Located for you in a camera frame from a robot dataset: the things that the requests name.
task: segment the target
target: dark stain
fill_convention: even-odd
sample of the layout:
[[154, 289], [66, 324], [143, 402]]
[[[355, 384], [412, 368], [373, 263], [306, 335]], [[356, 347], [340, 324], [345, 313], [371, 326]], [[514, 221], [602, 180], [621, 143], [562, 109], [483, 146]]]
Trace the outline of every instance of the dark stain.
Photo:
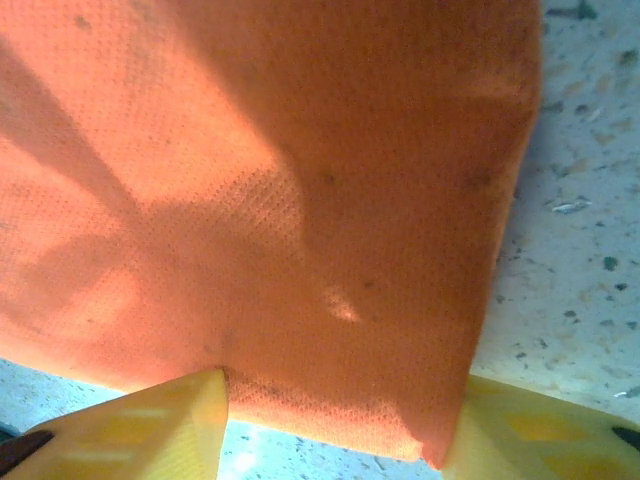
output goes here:
[[640, 385], [636, 385], [635, 387], [631, 387], [629, 390], [627, 390], [625, 397], [626, 398], [640, 397]]
[[573, 8], [550, 8], [545, 14], [569, 20], [595, 20], [598, 18], [598, 12], [586, 0], [579, 0], [578, 5]]
[[549, 103], [546, 105], [542, 105], [540, 107], [540, 112], [542, 113], [562, 113], [564, 111], [564, 102], [562, 100], [558, 100], [554, 103]]
[[602, 259], [602, 266], [605, 270], [613, 272], [618, 266], [618, 259], [616, 257], [604, 257]]
[[618, 66], [623, 68], [634, 68], [638, 65], [638, 49], [626, 50], [618, 57]]
[[578, 105], [576, 107], [574, 113], [576, 115], [583, 116], [583, 115], [586, 115], [587, 113], [589, 113], [589, 111], [590, 111], [590, 108], [583, 103], [583, 104], [580, 104], [580, 105]]
[[625, 427], [612, 427], [611, 430], [620, 440], [627, 442], [640, 453], [640, 432]]
[[76, 27], [80, 30], [91, 31], [91, 24], [82, 15], [76, 15], [73, 19], [73, 23], [75, 23]]
[[322, 172], [322, 181], [325, 185], [329, 186], [329, 187], [334, 187], [337, 179], [335, 174], [331, 173], [331, 172]]

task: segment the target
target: speckled floor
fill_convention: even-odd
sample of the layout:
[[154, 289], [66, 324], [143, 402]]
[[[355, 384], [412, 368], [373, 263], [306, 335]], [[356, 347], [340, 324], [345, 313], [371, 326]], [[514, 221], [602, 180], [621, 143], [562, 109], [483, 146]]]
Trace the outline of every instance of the speckled floor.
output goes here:
[[[473, 372], [640, 422], [640, 2], [544, 3], [542, 113]], [[2, 361], [0, 385], [16, 430], [117, 395]], [[440, 476], [232, 422], [219, 478]]]

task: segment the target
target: yellow plastic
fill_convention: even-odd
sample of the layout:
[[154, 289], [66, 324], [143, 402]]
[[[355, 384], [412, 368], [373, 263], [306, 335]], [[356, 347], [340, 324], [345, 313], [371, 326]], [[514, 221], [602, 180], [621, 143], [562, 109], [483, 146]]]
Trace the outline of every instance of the yellow plastic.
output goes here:
[[187, 375], [34, 427], [55, 437], [3, 480], [213, 480], [227, 412], [222, 371]]
[[444, 480], [640, 480], [622, 418], [472, 376]]

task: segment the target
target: orange fabric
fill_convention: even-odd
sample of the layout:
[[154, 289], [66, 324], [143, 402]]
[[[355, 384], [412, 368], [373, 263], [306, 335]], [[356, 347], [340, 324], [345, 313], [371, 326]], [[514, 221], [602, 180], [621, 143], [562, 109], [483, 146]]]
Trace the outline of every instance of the orange fabric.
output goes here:
[[537, 2], [0, 6], [0, 355], [442, 461], [538, 102]]

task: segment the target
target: orange mesh fabric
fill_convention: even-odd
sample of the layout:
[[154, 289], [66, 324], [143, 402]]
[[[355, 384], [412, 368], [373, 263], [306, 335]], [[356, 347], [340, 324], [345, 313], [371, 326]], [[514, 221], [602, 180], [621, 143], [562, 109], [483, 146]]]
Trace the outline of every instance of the orange mesh fabric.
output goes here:
[[436, 466], [539, 84], [537, 2], [0, 6], [0, 355]]

